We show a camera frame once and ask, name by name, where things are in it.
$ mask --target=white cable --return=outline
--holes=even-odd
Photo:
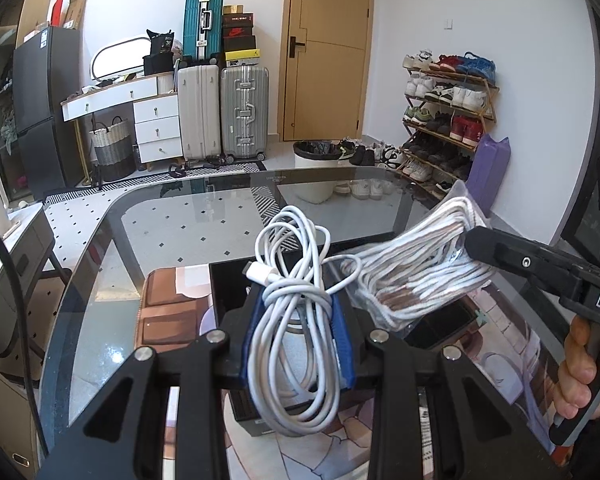
[[[320,252],[315,240],[318,231],[325,238]],[[289,270],[282,257],[282,244],[292,237],[298,240],[302,257]],[[362,263],[352,254],[327,258],[330,245],[331,234],[327,229],[314,225],[297,207],[286,206],[258,234],[257,263],[247,270],[250,280],[266,286],[262,294],[266,311],[251,339],[249,391],[263,420],[272,430],[286,436],[319,433],[331,424],[338,411],[340,371],[331,335],[330,295],[357,279]],[[349,275],[325,290],[322,265],[337,260],[350,260]],[[294,374],[282,345],[285,332],[300,332],[298,322],[307,355],[302,378]],[[282,370],[290,390],[277,384],[276,370]],[[299,394],[312,402],[301,413],[290,415],[282,401]]]
[[[466,196],[449,198],[400,236],[357,252],[363,269],[352,294],[377,326],[403,329],[482,286],[493,269],[472,260],[462,248],[463,235],[485,226],[480,210]],[[347,272],[350,264],[344,262]]]

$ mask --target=metal screw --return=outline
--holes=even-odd
[[[373,341],[374,343],[384,343],[385,341],[387,341],[389,339],[389,334],[387,332],[385,332],[384,330],[380,330],[379,328],[376,328],[375,330],[371,331],[371,334],[369,334],[369,337],[371,338],[371,341]]]
[[[206,340],[210,343],[221,343],[225,337],[226,334],[222,330],[211,330],[206,333]]]
[[[138,350],[134,352],[134,357],[138,361],[146,361],[152,355],[154,355],[154,350],[152,348],[149,348],[148,346],[141,346]]]
[[[458,361],[462,357],[462,352],[457,346],[449,345],[442,349],[442,355],[450,361]]]

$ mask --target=black cable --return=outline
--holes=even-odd
[[[13,299],[15,301],[16,306],[16,316],[18,318],[18,332],[20,333],[20,348],[22,350],[22,359],[24,364],[24,388],[27,393],[27,400],[29,401],[29,409],[31,410],[31,416],[33,417],[33,424],[36,427],[36,433],[38,434],[38,440],[40,441],[42,455],[46,457],[49,454],[49,450],[46,446],[45,435],[42,431],[42,422],[40,422],[40,414],[38,413],[36,397],[33,394],[33,382],[31,381],[31,359],[29,355],[29,330],[27,329],[27,309],[24,304],[24,296],[22,295],[20,278],[16,271],[15,264],[11,259],[11,255],[9,254],[7,247],[5,247],[1,236],[0,261],[4,266],[5,272],[7,273],[7,278],[9,280],[9,284],[11,285],[11,291],[13,292]]]

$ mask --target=silver suitcase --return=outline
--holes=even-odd
[[[222,151],[218,76],[216,65],[178,70],[180,135],[187,160],[203,160]]]
[[[258,65],[222,70],[220,108],[226,161],[254,156],[264,160],[269,127],[269,70]]]

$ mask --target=human hand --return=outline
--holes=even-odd
[[[591,400],[587,384],[596,376],[596,362],[585,348],[590,334],[589,321],[580,316],[574,317],[569,335],[564,340],[565,360],[558,368],[558,384],[554,390],[555,409],[564,418],[575,417],[578,409],[584,408]],[[591,418],[599,416],[600,404]]]

